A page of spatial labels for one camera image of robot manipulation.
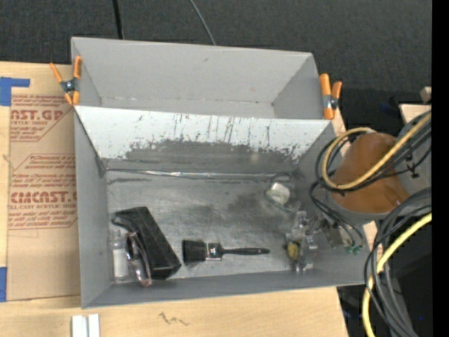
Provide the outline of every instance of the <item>blue tape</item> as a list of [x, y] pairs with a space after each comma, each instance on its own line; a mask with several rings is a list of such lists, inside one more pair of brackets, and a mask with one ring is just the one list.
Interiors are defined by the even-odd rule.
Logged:
[[0, 267], [0, 302], [6, 302], [6, 267]]
[[12, 87], [29, 87], [29, 79], [0, 77], [0, 106], [11, 106]]

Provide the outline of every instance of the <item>wire bundle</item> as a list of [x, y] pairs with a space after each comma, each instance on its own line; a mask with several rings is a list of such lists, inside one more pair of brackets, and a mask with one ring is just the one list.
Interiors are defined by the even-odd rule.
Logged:
[[[410, 224], [413, 220], [419, 220], [412, 224], [394, 241], [392, 235], [397, 233], [402, 227]], [[389, 259], [402, 244], [415, 234], [422, 226], [431, 222], [431, 187], [419, 191], [396, 207], [383, 221], [377, 231], [373, 249], [370, 252], [364, 270], [366, 283], [363, 295], [362, 317], [368, 337], [375, 337], [370, 325], [369, 307], [370, 300], [374, 303], [380, 317], [385, 324], [400, 336], [413, 336], [417, 334], [404, 315], [403, 309], [399, 307], [395, 291], [391, 282]], [[383, 245], [385, 252], [381, 259], [377, 260], [377, 252]], [[383, 277], [386, 282], [382, 283], [380, 273], [383, 269]]]
[[[410, 169], [395, 171], [394, 169], [403, 161], [407, 160], [417, 148], [419, 148], [427, 139], [431, 137], [431, 112], [426, 112], [411, 123], [413, 127], [405, 133], [396, 144], [379, 160], [369, 171], [354, 181], [345, 184], [334, 183], [330, 177], [332, 173], [329, 168], [335, 158], [336, 152], [340, 151], [342, 146], [349, 141], [350, 136], [358, 136], [364, 133], [374, 133], [371, 128], [359, 127], [353, 128], [332, 140], [324, 149], [317, 161], [316, 177], [320, 185], [327, 190], [334, 192], [355, 191], [366, 187], [377, 180], [389, 176], [405, 173]], [[428, 154], [431, 152], [431, 146], [424, 153], [423, 157], [412, 166], [411, 169], [419, 166]]]
[[[350, 223], [341, 213], [332, 209], [325, 202], [320, 200], [316, 195], [316, 190], [321, 187], [324, 190], [331, 192], [345, 192], [356, 191], [364, 188], [375, 181], [390, 176], [395, 176], [400, 173], [405, 173], [410, 170], [410, 167], [402, 171], [396, 171], [395, 168], [403, 161], [409, 159], [416, 149], [418, 149], [431, 136], [431, 112], [427, 112], [416, 118], [412, 123], [413, 127], [400, 138], [395, 146], [393, 146], [384, 157], [376, 163], [363, 176], [357, 178], [355, 181], [338, 185], [334, 183], [330, 177], [334, 174], [335, 169], [331, 170], [331, 166], [338, 156], [343, 146], [354, 140], [357, 136], [365, 133], [374, 133], [371, 128], [360, 127], [353, 128], [342, 135], [331, 140], [319, 153], [315, 163], [316, 182], [309, 188], [309, 196], [315, 206], [322, 211], [329, 219], [334, 222], [334, 225], [340, 226], [350, 238], [349, 252], [357, 254], [366, 244], [364, 236], [359, 227]], [[413, 164], [411, 169], [418, 167], [431, 152], [431, 146], [420, 158], [419, 161]]]

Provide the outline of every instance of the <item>cardboard sheet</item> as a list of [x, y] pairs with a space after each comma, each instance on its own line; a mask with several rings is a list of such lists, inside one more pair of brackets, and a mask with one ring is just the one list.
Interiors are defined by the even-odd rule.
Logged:
[[[8, 196], [7, 300], [79, 293], [73, 109], [47, 64], [2, 63], [31, 79], [13, 90]], [[58, 65], [64, 79], [72, 67]]]

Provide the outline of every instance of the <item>white plastic piece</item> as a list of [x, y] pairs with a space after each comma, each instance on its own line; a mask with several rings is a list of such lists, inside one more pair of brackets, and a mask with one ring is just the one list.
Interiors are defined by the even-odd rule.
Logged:
[[71, 337], [100, 337], [100, 316], [72, 316]]

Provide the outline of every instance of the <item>glass bottle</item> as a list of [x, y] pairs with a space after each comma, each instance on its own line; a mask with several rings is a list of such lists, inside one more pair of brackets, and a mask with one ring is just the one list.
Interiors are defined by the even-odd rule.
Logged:
[[111, 280], [116, 283], [132, 281], [126, 259], [125, 241], [119, 228], [109, 231], [109, 255], [112, 263], [109, 269]]

